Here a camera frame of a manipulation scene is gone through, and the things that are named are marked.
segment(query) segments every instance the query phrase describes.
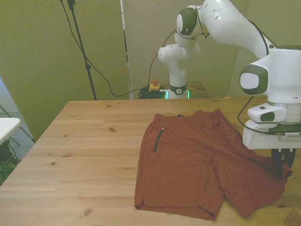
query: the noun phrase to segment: wood knot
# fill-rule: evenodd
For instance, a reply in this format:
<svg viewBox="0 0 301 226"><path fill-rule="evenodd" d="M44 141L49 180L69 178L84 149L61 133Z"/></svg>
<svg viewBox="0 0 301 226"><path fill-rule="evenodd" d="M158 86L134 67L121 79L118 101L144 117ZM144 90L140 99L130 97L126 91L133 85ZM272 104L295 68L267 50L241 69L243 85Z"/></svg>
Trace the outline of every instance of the wood knot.
<svg viewBox="0 0 301 226"><path fill-rule="evenodd" d="M110 130L110 132L112 132L112 133L115 133L115 132L116 132L116 130L115 130L113 127L110 127L109 130Z"/></svg>
<svg viewBox="0 0 301 226"><path fill-rule="evenodd" d="M92 209L87 209L87 210L85 210L84 216L85 216L85 217L89 216L90 213L92 213L92 211L93 211Z"/></svg>

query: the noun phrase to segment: wooden table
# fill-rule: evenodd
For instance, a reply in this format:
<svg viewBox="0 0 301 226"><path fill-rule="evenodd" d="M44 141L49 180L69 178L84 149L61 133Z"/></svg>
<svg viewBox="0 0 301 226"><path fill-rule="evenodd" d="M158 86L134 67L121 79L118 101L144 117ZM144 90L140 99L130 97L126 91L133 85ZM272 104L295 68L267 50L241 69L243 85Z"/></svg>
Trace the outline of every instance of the wooden table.
<svg viewBox="0 0 301 226"><path fill-rule="evenodd" d="M155 113L221 109L238 125L236 116L246 102L221 98L68 103L0 187L0 226L286 225L288 216L301 208L299 153L283 197L248 219L228 202L215 223L134 208L140 144ZM250 107L264 102L254 99Z"/></svg>

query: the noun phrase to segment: olive green wall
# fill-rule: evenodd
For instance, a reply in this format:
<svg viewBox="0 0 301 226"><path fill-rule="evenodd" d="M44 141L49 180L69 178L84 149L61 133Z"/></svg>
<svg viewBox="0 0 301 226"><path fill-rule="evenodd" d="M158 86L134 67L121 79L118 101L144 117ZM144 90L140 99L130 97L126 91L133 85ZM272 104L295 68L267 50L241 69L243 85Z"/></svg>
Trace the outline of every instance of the olive green wall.
<svg viewBox="0 0 301 226"><path fill-rule="evenodd" d="M123 0L128 56L133 88L145 86L149 66L166 37L176 27L181 9L189 5L202 5L203 0ZM232 0L245 14L248 0ZM188 71L188 81L203 82L211 97L224 97L228 93L237 48L218 45L209 36L197 37L201 47L200 57L183 64ZM172 36L168 44L175 43ZM169 82L169 73L158 59L154 62L151 80Z"/></svg>
<svg viewBox="0 0 301 226"><path fill-rule="evenodd" d="M75 13L89 59L116 93L128 92L120 0L76 0ZM0 76L35 139L68 101L93 100L60 0L0 1ZM92 76L98 99L113 99Z"/></svg>
<svg viewBox="0 0 301 226"><path fill-rule="evenodd" d="M301 45L300 0L250 0L246 17L277 45ZM228 92L229 97L247 96L239 85L242 69L257 58L244 49L239 49Z"/></svg>

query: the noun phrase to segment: table surface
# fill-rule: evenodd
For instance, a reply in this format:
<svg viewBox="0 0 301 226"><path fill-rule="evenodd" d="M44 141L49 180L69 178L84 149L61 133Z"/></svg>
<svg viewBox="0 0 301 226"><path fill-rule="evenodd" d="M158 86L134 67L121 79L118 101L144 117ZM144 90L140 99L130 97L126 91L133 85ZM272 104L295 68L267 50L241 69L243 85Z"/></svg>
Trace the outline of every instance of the table surface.
<svg viewBox="0 0 301 226"><path fill-rule="evenodd" d="M250 107L264 103L255 98ZM216 222L136 210L140 144L155 113L221 109L246 98L69 102L0 187L1 226L284 226L301 209L301 155L283 197L247 219L227 201ZM248 120L246 113L242 116ZM270 155L270 151L258 151Z"/></svg>
<svg viewBox="0 0 301 226"><path fill-rule="evenodd" d="M0 145L6 141L20 126L21 120L18 118L0 118Z"/></svg>

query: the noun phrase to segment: shorts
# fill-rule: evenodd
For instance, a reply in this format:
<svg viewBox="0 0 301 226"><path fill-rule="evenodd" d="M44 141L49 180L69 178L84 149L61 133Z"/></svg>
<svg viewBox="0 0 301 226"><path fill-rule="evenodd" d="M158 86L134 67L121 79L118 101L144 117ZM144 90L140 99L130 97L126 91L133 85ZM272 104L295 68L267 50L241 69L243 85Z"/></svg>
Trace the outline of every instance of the shorts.
<svg viewBox="0 0 301 226"><path fill-rule="evenodd" d="M284 192L270 157L242 143L236 127L221 113L188 117L156 114L141 144L135 207L215 220L227 198L247 217Z"/></svg>

